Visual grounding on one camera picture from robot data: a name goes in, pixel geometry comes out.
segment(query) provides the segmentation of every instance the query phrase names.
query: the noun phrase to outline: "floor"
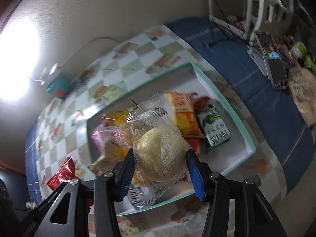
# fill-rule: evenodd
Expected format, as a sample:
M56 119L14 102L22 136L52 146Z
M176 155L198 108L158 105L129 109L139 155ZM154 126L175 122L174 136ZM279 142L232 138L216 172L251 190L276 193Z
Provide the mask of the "floor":
M303 237L316 218L316 153L298 185L273 208L288 237Z

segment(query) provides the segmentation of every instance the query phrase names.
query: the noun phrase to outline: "blue gripper pad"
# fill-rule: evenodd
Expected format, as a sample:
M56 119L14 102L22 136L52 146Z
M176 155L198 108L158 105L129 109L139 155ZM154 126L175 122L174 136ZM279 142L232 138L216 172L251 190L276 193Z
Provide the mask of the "blue gripper pad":
M197 163L200 163L194 150L188 150L185 155L186 166L188 168L191 181L195 190L195 195L200 201L205 200L203 179L198 169Z
M122 200L128 193L134 171L135 171L134 151L133 149L130 149L116 175L117 184L120 189L119 195Z

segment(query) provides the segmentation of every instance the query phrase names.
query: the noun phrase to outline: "bright light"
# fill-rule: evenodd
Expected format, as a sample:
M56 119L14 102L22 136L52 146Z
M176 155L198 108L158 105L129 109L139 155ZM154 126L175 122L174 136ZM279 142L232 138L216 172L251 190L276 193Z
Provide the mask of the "bright light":
M28 89L37 63L38 35L26 20L8 24L0 34L0 98L15 100Z

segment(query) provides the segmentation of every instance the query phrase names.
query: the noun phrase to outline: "blue fabric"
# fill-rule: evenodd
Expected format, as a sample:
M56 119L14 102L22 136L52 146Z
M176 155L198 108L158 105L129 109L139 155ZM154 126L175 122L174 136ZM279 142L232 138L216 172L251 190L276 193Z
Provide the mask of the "blue fabric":
M314 153L312 136L292 97L274 90L248 55L247 46L228 41L214 22L188 18L166 26L206 59L239 95L279 159L287 191L292 190Z
M40 183L37 176L36 169L36 129L37 121L34 123L32 128L29 130L25 140L25 167L26 167L26 178L27 187L30 193L31 201L39 205L42 201L40 194Z

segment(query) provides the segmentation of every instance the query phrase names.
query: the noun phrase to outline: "beige bag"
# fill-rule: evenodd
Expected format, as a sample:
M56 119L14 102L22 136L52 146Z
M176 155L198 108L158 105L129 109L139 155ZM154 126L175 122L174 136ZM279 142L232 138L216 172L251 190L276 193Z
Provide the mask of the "beige bag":
M294 103L308 127L316 123L316 78L306 68L299 69L289 79Z

